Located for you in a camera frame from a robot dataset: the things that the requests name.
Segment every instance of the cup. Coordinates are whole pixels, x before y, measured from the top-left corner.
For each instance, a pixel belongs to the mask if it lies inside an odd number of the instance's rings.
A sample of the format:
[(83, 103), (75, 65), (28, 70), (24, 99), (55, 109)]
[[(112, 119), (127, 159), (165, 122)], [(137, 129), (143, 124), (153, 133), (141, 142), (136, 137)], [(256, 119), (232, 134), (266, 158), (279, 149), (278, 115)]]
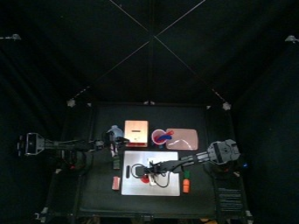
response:
[(155, 144), (164, 144), (164, 143), (165, 143), (167, 139), (164, 139), (163, 141), (156, 141), (156, 139), (157, 139), (161, 135), (164, 135), (164, 134), (165, 134), (165, 132), (164, 132), (164, 130), (161, 130), (161, 129), (156, 129), (156, 130), (153, 131), (153, 133), (152, 133), (152, 141), (153, 141)]

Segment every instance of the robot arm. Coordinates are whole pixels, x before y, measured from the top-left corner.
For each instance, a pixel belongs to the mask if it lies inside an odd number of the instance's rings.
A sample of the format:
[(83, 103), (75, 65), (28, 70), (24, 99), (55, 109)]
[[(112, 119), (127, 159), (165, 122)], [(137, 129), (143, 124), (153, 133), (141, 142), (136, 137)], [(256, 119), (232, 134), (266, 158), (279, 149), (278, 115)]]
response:
[(148, 174), (163, 174), (165, 172), (181, 172), (183, 167), (197, 163), (212, 162), (216, 165), (224, 165), (228, 161), (239, 159), (239, 147), (236, 142), (225, 140), (215, 142), (209, 145), (207, 151), (181, 157), (179, 160), (171, 160), (156, 164), (149, 164), (149, 167), (139, 165), (135, 168), (135, 175), (141, 178)]

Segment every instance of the black curtain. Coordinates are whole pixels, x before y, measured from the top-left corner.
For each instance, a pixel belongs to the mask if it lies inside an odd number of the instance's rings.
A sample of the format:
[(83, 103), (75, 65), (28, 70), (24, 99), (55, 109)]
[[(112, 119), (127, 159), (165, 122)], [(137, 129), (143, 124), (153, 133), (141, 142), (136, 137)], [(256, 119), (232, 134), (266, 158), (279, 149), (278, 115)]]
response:
[(255, 223), (296, 223), (299, 218), (298, 74), (299, 45), (290, 43), (233, 108)]
[(17, 41), (0, 48), (0, 222), (29, 223), (44, 206), (51, 173), (43, 155), (17, 157), (20, 134), (60, 139), (67, 102)]

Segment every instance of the blue object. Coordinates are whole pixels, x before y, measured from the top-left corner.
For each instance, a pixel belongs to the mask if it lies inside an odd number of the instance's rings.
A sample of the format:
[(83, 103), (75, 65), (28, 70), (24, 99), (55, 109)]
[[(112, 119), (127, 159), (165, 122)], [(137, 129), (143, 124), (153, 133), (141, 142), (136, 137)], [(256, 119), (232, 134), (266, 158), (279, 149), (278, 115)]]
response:
[(164, 139), (171, 140), (171, 139), (173, 139), (173, 138), (172, 138), (171, 136), (168, 136), (168, 135), (161, 135), (161, 136), (157, 137), (156, 142), (160, 142), (160, 141), (163, 141)]

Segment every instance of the light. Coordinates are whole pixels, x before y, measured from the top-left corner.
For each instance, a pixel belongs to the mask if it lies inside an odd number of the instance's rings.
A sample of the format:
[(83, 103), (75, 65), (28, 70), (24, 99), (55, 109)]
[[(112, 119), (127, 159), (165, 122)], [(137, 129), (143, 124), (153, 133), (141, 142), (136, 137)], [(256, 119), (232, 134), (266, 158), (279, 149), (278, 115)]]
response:
[(287, 42), (294, 42), (295, 43), (295, 41), (299, 41), (299, 39), (298, 38), (295, 38), (295, 36), (294, 35), (290, 35), (287, 38), (286, 38), (286, 40), (284, 41), (287, 41)]

